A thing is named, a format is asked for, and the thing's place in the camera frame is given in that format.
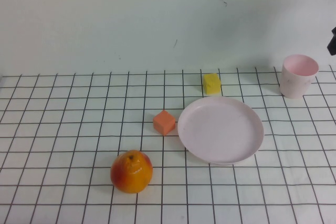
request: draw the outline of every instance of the grid tablecloth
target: grid tablecloth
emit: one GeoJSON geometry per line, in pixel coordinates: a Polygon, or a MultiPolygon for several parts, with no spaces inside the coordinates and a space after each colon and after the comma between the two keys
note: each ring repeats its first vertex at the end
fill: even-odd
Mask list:
{"type": "Polygon", "coordinates": [[[322,68],[298,100],[279,93],[276,68],[7,76],[0,83],[0,223],[336,223],[336,77],[322,68]],[[260,116],[260,150],[238,164],[207,164],[176,130],[205,96],[202,74],[260,116]],[[110,166],[130,149],[154,172],[139,194],[111,185],[110,166]]]}

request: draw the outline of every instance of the pink plate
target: pink plate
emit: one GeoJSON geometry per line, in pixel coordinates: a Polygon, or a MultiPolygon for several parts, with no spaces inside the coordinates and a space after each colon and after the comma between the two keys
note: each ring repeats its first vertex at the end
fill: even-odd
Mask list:
{"type": "Polygon", "coordinates": [[[206,97],[191,103],[178,121],[178,135],[196,157],[229,165],[255,154],[264,138],[258,115],[227,97],[206,97]]]}

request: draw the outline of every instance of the cup rim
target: cup rim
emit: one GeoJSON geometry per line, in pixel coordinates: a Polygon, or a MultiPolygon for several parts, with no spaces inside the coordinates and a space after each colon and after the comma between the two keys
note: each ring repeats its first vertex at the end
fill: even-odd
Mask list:
{"type": "Polygon", "coordinates": [[[316,74],[319,72],[319,70],[320,70],[319,64],[318,64],[313,58],[311,58],[311,57],[309,57],[309,56],[307,56],[307,55],[302,55],[302,54],[295,54],[295,55],[289,55],[289,56],[287,56],[287,57],[284,59],[282,66],[283,66],[288,72],[290,72],[291,74],[293,74],[293,75],[295,75],[295,76],[299,76],[299,77],[311,77],[311,76],[316,75],[316,74]],[[288,61],[290,58],[294,58],[294,57],[302,57],[302,56],[305,57],[306,59],[311,60],[311,61],[314,63],[314,65],[315,65],[315,67],[316,67],[316,71],[315,71],[313,74],[310,74],[310,75],[308,75],[308,76],[302,76],[302,75],[300,75],[300,74],[293,73],[292,71],[290,71],[290,70],[286,67],[286,61],[288,61]]]}

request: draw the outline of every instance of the pink cup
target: pink cup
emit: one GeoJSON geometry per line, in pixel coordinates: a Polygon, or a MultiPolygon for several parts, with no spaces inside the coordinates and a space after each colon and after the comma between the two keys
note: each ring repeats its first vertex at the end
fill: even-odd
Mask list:
{"type": "Polygon", "coordinates": [[[302,97],[319,71],[315,60],[306,55],[288,56],[283,63],[280,92],[288,98],[302,97]]]}

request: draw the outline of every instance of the peach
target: peach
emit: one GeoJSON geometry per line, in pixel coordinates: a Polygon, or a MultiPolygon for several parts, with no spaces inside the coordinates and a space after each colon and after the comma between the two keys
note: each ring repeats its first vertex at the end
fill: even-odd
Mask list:
{"type": "Polygon", "coordinates": [[[151,181],[153,166],[148,156],[131,150],[119,155],[111,166],[111,181],[124,193],[141,192],[151,181]]]}

